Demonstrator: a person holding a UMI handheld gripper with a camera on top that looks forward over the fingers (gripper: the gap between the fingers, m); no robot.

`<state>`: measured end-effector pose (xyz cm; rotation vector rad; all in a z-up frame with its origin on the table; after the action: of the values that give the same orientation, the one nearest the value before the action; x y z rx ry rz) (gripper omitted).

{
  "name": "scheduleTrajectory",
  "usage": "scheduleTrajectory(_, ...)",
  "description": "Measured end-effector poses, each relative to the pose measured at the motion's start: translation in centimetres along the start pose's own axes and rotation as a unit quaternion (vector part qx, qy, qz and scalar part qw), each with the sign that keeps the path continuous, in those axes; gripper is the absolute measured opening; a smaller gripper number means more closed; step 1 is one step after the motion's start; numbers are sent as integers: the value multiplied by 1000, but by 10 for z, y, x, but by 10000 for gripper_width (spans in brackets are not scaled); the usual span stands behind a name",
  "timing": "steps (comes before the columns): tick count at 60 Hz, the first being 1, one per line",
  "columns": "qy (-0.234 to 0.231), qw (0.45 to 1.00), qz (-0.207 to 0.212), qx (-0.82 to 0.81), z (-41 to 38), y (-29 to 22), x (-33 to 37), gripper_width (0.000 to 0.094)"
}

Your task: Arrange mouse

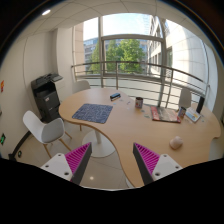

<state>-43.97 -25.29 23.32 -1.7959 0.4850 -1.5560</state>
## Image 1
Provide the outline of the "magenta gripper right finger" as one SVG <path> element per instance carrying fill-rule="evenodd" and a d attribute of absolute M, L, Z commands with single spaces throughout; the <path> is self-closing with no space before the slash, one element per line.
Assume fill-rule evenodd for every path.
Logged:
<path fill-rule="evenodd" d="M 138 143 L 133 144 L 133 154 L 145 185 L 182 169 L 168 154 L 159 155 Z"/>

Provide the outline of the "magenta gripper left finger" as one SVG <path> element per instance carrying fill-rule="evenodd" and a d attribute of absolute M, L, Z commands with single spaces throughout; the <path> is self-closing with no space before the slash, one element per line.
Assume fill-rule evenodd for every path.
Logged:
<path fill-rule="evenodd" d="M 84 144 L 67 154 L 57 153 L 42 169 L 79 185 L 92 154 L 92 144 Z"/>

